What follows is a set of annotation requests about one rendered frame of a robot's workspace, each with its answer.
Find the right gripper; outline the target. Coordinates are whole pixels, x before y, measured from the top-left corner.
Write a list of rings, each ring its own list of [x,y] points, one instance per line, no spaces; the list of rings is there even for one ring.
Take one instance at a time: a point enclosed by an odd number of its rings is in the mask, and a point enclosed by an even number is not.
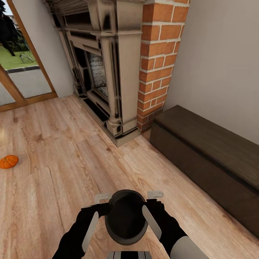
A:
[[[143,207],[143,204],[145,204],[146,202],[142,202],[141,205],[139,205],[139,209],[140,211],[142,211],[142,207]],[[162,209],[164,209],[164,204],[162,203]]]

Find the cauldron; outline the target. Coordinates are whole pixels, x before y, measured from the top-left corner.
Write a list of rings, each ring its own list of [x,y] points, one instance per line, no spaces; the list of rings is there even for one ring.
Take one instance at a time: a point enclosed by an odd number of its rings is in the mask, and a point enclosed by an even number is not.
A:
[[[109,200],[113,210],[105,215],[105,225],[111,238],[120,245],[136,244],[144,236],[148,222],[139,205],[146,202],[143,196],[134,190],[117,191]]]

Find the pumpkin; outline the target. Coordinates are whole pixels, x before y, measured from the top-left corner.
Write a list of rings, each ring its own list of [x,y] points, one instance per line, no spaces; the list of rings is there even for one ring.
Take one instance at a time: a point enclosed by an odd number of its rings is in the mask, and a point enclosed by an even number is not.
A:
[[[0,160],[0,168],[9,169],[18,163],[18,157],[14,155],[6,156]]]

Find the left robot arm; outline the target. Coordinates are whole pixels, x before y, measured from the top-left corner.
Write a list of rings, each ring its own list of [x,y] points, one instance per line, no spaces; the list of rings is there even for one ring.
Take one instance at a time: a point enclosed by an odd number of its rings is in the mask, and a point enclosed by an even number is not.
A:
[[[113,210],[112,204],[102,204],[101,200],[111,198],[110,193],[95,195],[94,205],[81,209],[69,232],[62,236],[59,248],[52,259],[81,259],[85,255],[98,219],[103,215],[109,215]]]

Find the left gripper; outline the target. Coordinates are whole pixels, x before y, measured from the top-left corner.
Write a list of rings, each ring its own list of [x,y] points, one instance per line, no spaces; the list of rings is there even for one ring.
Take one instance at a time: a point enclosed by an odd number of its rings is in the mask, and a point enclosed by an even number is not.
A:
[[[103,215],[109,215],[110,214],[110,211],[113,210],[113,205],[109,205],[109,203],[103,203],[103,204],[96,204],[95,206],[97,206],[99,209],[100,209],[100,216],[103,216]]]

